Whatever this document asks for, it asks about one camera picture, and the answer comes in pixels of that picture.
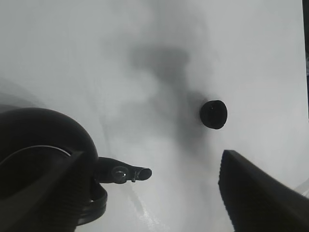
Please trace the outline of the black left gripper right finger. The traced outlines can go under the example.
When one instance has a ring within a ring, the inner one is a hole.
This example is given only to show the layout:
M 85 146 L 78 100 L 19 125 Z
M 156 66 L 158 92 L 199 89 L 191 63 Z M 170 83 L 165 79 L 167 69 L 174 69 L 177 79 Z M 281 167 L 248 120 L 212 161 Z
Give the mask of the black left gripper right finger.
M 222 154 L 219 190 L 236 232 L 307 232 L 309 200 L 234 150 Z

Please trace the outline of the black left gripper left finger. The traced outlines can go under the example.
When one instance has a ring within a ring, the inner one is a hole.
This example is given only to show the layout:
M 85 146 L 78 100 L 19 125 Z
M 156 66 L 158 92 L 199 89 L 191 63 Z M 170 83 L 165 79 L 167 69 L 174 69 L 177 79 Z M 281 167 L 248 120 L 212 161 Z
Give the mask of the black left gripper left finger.
M 97 160 L 85 151 L 1 152 L 1 231 L 73 232 L 98 219 Z

